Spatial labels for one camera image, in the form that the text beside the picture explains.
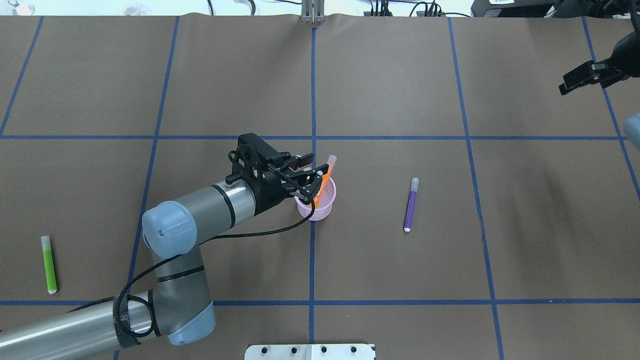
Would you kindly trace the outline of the orange marker pen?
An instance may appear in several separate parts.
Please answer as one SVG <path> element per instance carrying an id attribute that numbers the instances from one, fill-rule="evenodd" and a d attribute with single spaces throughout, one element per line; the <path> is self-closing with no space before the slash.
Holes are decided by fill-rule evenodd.
<path id="1" fill-rule="evenodd" d="M 322 200 L 323 194 L 325 193 L 325 189 L 329 183 L 330 177 L 332 175 L 332 172 L 334 170 L 337 160 L 338 160 L 338 157 L 336 157 L 336 155 L 333 155 L 333 154 L 329 155 L 329 157 L 327 158 L 327 173 L 324 173 L 322 175 L 322 182 L 320 185 L 320 189 L 318 190 L 318 193 L 314 198 L 315 208 L 322 207 L 322 205 L 320 205 L 320 202 Z"/>

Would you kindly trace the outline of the aluminium frame post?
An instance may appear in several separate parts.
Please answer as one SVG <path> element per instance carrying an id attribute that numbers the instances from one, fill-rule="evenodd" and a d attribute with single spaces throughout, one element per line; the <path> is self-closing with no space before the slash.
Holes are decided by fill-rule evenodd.
<path id="1" fill-rule="evenodd" d="M 300 0 L 300 21 L 304 24 L 323 24 L 326 21 L 325 2 L 325 0 Z"/>

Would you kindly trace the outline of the purple marker pen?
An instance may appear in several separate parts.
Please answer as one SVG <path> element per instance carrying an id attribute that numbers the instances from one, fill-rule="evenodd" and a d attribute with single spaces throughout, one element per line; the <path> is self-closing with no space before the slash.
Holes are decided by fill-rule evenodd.
<path id="1" fill-rule="evenodd" d="M 413 177 L 411 179 L 409 192 L 407 195 L 406 213 L 402 226 L 402 229 L 405 233 L 410 233 L 412 230 L 416 201 L 418 198 L 418 188 L 419 179 L 417 177 Z"/>

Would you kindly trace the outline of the green marker pen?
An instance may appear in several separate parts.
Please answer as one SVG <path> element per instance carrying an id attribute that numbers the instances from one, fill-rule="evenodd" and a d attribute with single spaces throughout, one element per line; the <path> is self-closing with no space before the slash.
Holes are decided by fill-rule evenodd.
<path id="1" fill-rule="evenodd" d="M 42 235 L 40 237 L 40 241 L 43 264 L 45 267 L 46 290 L 48 294 L 53 295 L 58 291 L 58 284 L 55 271 L 53 248 L 51 246 L 51 238 L 49 235 Z"/>

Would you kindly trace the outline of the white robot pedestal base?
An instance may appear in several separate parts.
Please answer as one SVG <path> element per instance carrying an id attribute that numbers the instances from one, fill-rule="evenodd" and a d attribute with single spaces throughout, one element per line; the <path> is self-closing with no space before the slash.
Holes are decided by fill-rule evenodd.
<path id="1" fill-rule="evenodd" d="M 245 360 L 376 360 L 373 344 L 254 344 L 244 354 Z"/>

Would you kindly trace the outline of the brown paper table mat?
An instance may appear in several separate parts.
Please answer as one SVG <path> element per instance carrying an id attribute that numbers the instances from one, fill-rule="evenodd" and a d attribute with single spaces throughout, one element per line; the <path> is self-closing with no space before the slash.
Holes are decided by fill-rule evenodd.
<path id="1" fill-rule="evenodd" d="M 1 20 L 1 335 L 118 294 L 148 269 L 141 215 L 219 182 L 238 135 L 615 136 L 565 73 L 628 22 L 329 16 Z M 639 81 L 606 89 L 618 125 Z M 615 140 L 267 140 L 336 155 L 326 219 L 202 247 L 215 330 L 102 360 L 236 360 L 368 343 L 398 360 L 637 360 L 639 191 Z M 403 222 L 419 179 L 411 232 Z M 57 292 L 48 294 L 41 236 Z"/>

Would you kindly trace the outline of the pink mesh pen holder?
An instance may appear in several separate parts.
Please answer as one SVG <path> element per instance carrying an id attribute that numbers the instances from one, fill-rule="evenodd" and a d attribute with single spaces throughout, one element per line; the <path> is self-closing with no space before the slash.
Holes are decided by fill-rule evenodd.
<path id="1" fill-rule="evenodd" d="M 309 221 L 315 222 L 315 221 L 321 221 L 323 219 L 326 219 L 333 208 L 333 203 L 336 200 L 337 194 L 338 194 L 338 191 L 337 191 L 337 187 L 334 182 L 334 179 L 333 177 L 329 177 L 327 179 L 326 186 L 322 190 L 319 203 L 318 205 L 315 206 L 315 210 L 313 212 L 313 215 L 310 217 Z M 311 213 L 311 206 L 305 205 L 297 197 L 294 198 L 294 201 L 295 201 L 295 206 L 297 208 L 297 211 L 302 216 L 302 218 L 306 218 L 307 216 L 309 216 L 309 214 Z"/>

